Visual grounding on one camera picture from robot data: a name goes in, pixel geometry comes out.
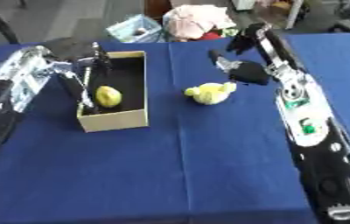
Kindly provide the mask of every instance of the blue container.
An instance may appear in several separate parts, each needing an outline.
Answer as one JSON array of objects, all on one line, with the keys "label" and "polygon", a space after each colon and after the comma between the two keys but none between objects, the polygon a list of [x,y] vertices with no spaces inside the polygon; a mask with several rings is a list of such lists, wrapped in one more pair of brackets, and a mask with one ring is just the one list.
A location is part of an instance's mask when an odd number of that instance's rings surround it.
[{"label": "blue container", "polygon": [[[145,33],[136,35],[137,30],[144,28]],[[123,43],[165,42],[163,29],[155,20],[144,15],[136,15],[106,29],[108,35]]]}]

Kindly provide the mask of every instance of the blue fabric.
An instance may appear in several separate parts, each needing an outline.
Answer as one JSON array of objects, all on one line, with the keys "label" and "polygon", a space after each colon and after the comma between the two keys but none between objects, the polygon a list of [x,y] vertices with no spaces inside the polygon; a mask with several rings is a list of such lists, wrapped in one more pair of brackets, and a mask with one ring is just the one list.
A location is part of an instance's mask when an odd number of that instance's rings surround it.
[{"label": "blue fabric", "polygon": [[[288,40],[350,130],[350,34]],[[315,222],[274,104],[276,84],[239,84],[215,106],[182,95],[227,80],[207,58],[227,43],[103,43],[147,52],[149,128],[83,133],[53,79],[0,150],[0,222]],[[0,60],[17,48],[0,46]],[[255,50],[226,55],[262,62]]]}]

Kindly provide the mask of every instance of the white cloth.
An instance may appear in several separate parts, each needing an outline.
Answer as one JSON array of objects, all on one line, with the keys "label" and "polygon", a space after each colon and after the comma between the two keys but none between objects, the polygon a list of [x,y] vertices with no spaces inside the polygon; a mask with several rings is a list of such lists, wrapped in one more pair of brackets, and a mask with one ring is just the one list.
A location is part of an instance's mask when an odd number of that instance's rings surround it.
[{"label": "white cloth", "polygon": [[220,30],[234,26],[226,7],[212,4],[184,4],[164,15],[164,28],[178,39],[199,39],[213,28]]}]

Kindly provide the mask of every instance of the cardboard box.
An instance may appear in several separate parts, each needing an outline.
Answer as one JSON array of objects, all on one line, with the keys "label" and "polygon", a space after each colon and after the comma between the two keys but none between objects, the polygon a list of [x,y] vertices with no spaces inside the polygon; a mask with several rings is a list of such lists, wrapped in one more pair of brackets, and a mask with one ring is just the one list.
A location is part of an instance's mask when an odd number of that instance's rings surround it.
[{"label": "cardboard box", "polygon": [[122,93],[122,102],[114,108],[100,108],[92,114],[81,103],[77,118],[86,132],[121,130],[148,126],[145,52],[109,52],[113,69],[105,74],[95,70],[84,76],[84,84],[94,95],[99,86],[111,86]]}]

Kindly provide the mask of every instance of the yellow plush toy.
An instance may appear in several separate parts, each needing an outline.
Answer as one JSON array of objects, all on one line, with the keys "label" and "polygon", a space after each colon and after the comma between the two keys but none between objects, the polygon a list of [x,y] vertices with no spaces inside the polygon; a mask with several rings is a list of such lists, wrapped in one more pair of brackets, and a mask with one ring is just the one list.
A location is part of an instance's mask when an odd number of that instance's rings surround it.
[{"label": "yellow plush toy", "polygon": [[101,86],[96,90],[96,100],[104,108],[113,108],[121,103],[122,94],[112,87]]},{"label": "yellow plush toy", "polygon": [[196,102],[213,105],[225,101],[235,90],[236,84],[233,82],[206,83],[199,87],[189,87],[185,95],[192,96]]}]

